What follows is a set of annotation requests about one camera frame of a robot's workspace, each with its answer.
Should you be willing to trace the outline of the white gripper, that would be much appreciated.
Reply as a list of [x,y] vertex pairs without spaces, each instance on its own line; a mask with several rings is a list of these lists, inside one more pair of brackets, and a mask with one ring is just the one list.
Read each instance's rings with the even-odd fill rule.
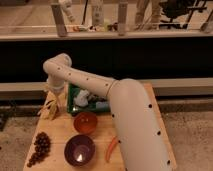
[[61,95],[56,96],[56,94],[60,94],[64,89],[64,81],[61,79],[47,79],[47,84],[49,90],[52,92],[52,100],[54,100],[60,110],[63,110],[63,98]]

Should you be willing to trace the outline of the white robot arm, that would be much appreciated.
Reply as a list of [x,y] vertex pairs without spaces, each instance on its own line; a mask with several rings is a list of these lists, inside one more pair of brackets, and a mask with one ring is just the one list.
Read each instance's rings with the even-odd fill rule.
[[61,92],[67,81],[108,100],[125,169],[173,171],[163,130],[145,86],[134,79],[116,80],[71,65],[71,58],[65,53],[43,63],[50,90]]

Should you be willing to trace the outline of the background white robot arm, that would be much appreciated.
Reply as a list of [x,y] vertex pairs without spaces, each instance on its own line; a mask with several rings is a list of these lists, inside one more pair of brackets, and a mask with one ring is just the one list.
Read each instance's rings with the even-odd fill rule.
[[72,10],[72,0],[59,0],[59,4],[61,6],[61,9],[67,16],[67,19],[69,20],[70,23],[75,22],[75,16],[73,15],[73,10]]

